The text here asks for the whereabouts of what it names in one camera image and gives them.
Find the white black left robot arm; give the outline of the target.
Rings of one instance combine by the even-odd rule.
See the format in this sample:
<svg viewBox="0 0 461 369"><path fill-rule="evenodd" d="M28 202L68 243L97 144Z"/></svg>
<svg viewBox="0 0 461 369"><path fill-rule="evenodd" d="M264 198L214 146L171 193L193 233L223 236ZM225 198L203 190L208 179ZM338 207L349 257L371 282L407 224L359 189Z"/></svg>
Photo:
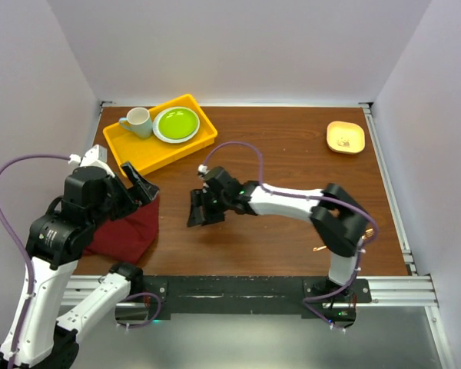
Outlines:
<svg viewBox="0 0 461 369"><path fill-rule="evenodd" d="M121 262L77 306L58 313L68 281L95 232L106 221L133 214L158 197L158 186L130 163L121 168L131 188L102 167L76 168L65 179L63 195L32 223L23 291L0 345L0 368L70 368L86 334L117 303L149 296L142 270Z"/></svg>

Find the copper coloured spoon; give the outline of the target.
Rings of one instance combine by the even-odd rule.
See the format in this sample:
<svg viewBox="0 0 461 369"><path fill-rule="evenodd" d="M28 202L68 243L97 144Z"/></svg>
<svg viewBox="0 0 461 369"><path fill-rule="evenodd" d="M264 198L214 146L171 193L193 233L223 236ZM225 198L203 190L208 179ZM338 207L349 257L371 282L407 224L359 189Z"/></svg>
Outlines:
<svg viewBox="0 0 461 369"><path fill-rule="evenodd" d="M366 244L367 241L369 241L371 238L373 238L373 236L375 235L375 232L372 228L369 228L367 229L361 240L362 240L362 244ZM319 247L314 247L312 248L312 252L320 252L320 251L323 251L323 250L326 250L327 249L327 246L326 245L322 245L322 246L319 246Z"/></svg>

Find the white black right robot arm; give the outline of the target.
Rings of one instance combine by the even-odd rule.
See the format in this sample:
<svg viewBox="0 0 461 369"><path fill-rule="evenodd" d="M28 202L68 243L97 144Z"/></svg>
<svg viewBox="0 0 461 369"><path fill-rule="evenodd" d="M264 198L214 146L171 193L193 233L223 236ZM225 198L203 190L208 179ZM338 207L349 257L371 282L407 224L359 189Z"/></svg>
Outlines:
<svg viewBox="0 0 461 369"><path fill-rule="evenodd" d="M222 167L201 165L203 187L190 192L189 228L220 223L225 213L252 216L276 215L311 223L331 253L327 293L343 302L354 293L351 281L357 272L362 237L373 218L342 187L293 190L262 184L240 183Z"/></svg>

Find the dark red cloth napkin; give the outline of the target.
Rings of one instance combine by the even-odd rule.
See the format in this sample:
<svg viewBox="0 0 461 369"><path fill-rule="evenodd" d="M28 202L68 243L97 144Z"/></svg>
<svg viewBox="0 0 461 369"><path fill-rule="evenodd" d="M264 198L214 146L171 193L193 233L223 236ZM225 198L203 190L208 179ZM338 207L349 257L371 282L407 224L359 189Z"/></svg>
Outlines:
<svg viewBox="0 0 461 369"><path fill-rule="evenodd" d="M101 255L136 264L154 242L159 231L160 195L135 213L107 221L94 234L84 256Z"/></svg>

